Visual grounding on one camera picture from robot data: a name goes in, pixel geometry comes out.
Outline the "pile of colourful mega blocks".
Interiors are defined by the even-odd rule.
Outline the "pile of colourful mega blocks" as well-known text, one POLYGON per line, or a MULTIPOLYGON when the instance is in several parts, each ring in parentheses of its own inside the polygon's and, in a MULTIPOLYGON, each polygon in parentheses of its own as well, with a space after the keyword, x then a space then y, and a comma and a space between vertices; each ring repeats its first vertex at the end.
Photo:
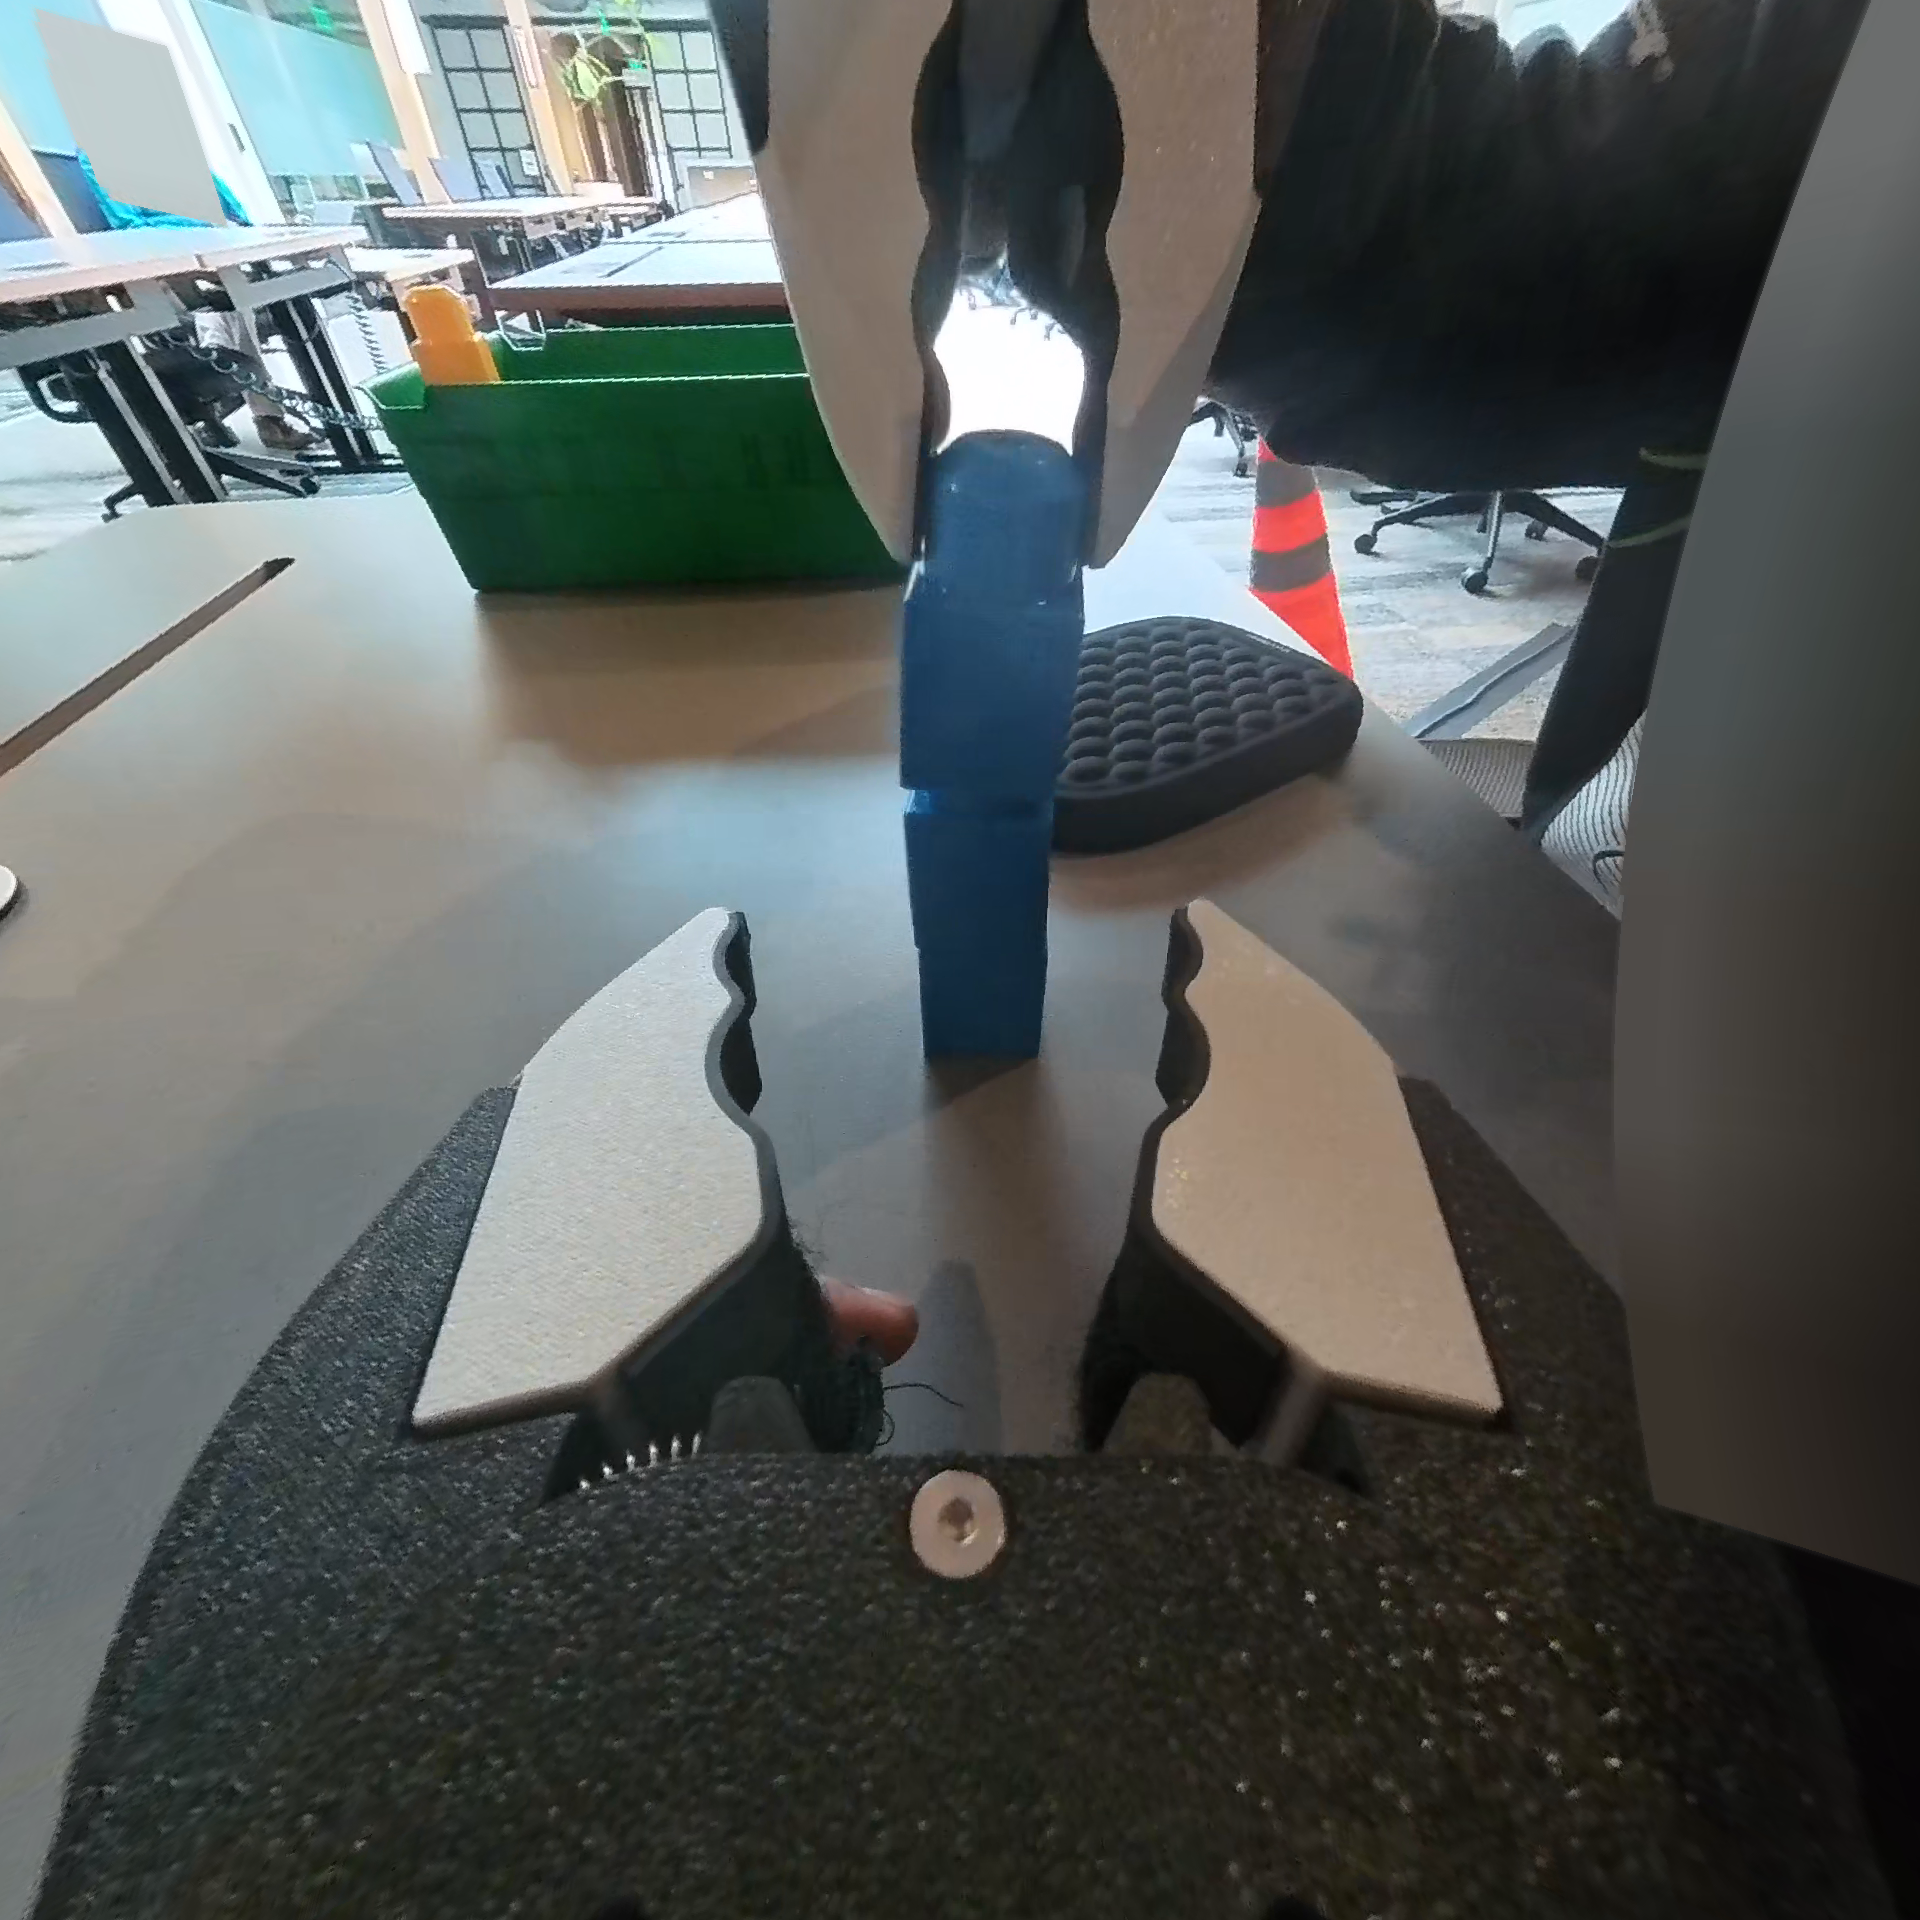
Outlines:
POLYGON ((401 294, 401 313, 411 329, 411 356, 425 386, 477 388, 501 382, 490 338, 455 287, 411 283, 401 294))

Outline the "black office chair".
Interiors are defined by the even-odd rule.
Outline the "black office chair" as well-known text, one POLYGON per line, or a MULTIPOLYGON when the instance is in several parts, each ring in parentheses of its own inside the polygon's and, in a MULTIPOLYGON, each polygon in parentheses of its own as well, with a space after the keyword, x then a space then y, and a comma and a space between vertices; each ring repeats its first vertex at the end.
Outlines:
POLYGON ((1415 487, 1361 487, 1349 494, 1359 508, 1377 513, 1371 526, 1355 537, 1359 555, 1373 555, 1380 533, 1397 526, 1418 526, 1444 518, 1475 518, 1479 535, 1479 561, 1461 573, 1461 587, 1471 594, 1487 594, 1492 580, 1503 535, 1509 521, 1523 521, 1529 541, 1561 535, 1579 548, 1575 579, 1592 585, 1601 571, 1607 535, 1565 513, 1556 499, 1532 490, 1415 490, 1415 487))

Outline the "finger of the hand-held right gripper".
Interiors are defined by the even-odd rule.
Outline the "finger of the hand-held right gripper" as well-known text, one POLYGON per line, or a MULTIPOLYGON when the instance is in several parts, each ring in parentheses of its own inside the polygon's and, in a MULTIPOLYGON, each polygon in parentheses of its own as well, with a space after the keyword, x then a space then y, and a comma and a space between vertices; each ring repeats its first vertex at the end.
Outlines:
POLYGON ((1058 108, 1083 182, 1081 285, 1067 310, 1088 351, 1074 457, 1093 487, 1085 558, 1135 533, 1207 382, 1258 223, 1258 3, 1058 4, 1058 108))
POLYGON ((759 194, 833 452, 896 562, 917 551, 929 418, 917 108, 951 18, 939 3, 767 9, 759 194))

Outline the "grey desk with black legs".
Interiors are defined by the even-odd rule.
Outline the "grey desk with black legs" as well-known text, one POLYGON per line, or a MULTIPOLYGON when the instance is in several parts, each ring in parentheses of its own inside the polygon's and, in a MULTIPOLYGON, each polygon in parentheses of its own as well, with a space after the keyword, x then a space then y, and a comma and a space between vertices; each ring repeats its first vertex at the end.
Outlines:
POLYGON ((59 373, 152 508, 227 500, 212 452, 162 388, 147 342, 189 332, 189 299, 263 319, 292 361, 284 402, 323 428, 321 476, 395 474, 359 411, 321 302, 355 298, 348 243, 300 226, 145 229, 4 245, 3 371, 59 373))

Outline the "black honeycomb pad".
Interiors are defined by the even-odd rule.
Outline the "black honeycomb pad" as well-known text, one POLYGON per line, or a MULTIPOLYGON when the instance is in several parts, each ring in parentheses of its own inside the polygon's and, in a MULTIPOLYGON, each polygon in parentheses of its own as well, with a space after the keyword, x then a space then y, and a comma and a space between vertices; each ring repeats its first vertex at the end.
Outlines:
POLYGON ((1152 615, 1081 639, 1051 850, 1157 846, 1335 771, 1361 689, 1320 655, 1201 615, 1152 615))

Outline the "long grey table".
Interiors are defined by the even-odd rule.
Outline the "long grey table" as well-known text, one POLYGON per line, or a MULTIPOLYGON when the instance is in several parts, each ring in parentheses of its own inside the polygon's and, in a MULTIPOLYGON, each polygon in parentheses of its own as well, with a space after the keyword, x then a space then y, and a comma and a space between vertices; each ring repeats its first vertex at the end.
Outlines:
POLYGON ((506 278, 490 299, 501 318, 549 327, 791 319, 757 188, 506 278))

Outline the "green plastic bin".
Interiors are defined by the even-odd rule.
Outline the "green plastic bin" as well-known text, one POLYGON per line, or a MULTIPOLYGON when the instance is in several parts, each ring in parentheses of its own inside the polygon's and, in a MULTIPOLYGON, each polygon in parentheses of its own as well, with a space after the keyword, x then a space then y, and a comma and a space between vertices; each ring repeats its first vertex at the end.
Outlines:
POLYGON ((368 404, 475 591, 896 583, 786 322, 485 338, 492 385, 407 365, 368 404))

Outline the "blue mega block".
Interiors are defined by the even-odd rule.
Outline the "blue mega block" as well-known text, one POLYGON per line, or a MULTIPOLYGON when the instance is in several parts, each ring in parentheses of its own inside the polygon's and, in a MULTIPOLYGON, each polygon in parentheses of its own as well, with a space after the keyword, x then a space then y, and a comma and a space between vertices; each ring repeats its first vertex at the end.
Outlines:
POLYGON ((1051 810, 911 791, 905 874, 922 950, 1040 950, 1050 916, 1051 810))
POLYGON ((1045 991, 1045 947, 922 947, 920 1012, 925 1059, 1033 1060, 1043 1044, 1045 991))
POLYGON ((901 634, 901 785, 1050 799, 1085 631, 1088 494, 1067 447, 976 430, 925 470, 901 634))

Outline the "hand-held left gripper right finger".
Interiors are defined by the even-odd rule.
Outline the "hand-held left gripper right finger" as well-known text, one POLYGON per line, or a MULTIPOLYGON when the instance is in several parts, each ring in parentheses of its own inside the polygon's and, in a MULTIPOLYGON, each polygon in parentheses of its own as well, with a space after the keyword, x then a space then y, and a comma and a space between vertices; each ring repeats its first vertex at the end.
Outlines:
POLYGON ((1505 1391, 1402 1078, 1328 990, 1212 901, 1168 923, 1167 1027, 1103 1291, 1103 1442, 1146 1379, 1305 1461, 1335 1406, 1489 1429, 1505 1391))

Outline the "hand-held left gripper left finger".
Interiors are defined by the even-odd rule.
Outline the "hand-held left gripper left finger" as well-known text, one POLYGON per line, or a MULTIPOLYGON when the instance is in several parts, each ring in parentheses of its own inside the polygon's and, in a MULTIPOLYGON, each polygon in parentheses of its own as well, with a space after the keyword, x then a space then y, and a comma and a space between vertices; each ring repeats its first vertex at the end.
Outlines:
POLYGON ((752 1116, 752 935, 707 908, 588 999, 521 1069, 411 1429, 539 1417, 599 1445, 713 1434, 775 1381, 833 1441, 833 1334, 752 1116))

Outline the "orange traffic cone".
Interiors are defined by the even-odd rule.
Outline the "orange traffic cone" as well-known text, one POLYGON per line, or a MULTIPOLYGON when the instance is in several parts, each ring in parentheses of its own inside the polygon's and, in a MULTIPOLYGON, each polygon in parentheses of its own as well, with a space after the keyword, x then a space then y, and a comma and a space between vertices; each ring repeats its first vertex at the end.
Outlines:
POLYGON ((1327 665, 1354 678, 1327 500, 1312 469, 1283 459, 1265 439, 1256 462, 1250 594, 1327 665))

